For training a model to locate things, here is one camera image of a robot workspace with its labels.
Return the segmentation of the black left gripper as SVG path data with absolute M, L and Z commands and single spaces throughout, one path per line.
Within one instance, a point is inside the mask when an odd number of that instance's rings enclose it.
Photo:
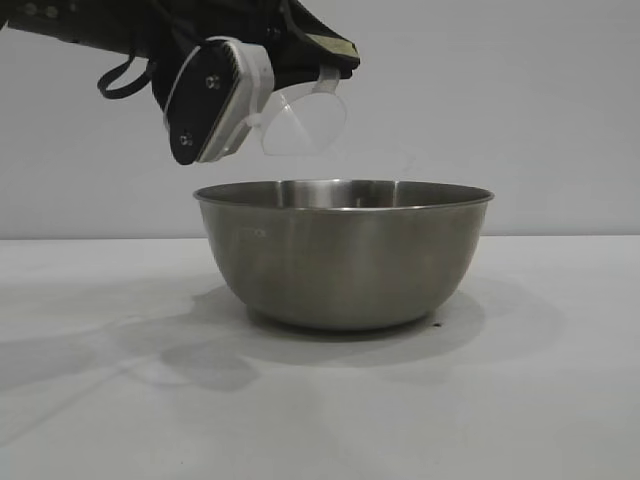
M 322 67 L 349 79 L 360 66 L 354 42 L 339 35 L 300 1 L 289 1 L 285 32 L 279 1 L 152 1 L 157 20 L 149 61 L 152 91 L 163 109 L 226 109 L 252 94 L 251 71 L 238 45 L 266 50 L 276 86 L 310 83 Z

